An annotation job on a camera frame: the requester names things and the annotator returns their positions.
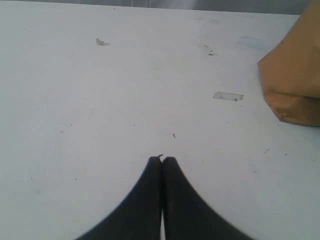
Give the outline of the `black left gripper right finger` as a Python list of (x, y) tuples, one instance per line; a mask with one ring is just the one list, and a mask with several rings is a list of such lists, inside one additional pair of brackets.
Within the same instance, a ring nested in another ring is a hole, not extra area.
[(174, 157), (166, 157), (162, 162), (162, 191), (167, 240), (251, 239), (198, 195)]

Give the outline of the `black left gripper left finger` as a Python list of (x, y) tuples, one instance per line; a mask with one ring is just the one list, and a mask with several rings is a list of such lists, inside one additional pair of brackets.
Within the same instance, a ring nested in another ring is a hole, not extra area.
[(80, 240), (159, 240), (162, 219), (162, 162), (148, 159), (125, 199)]

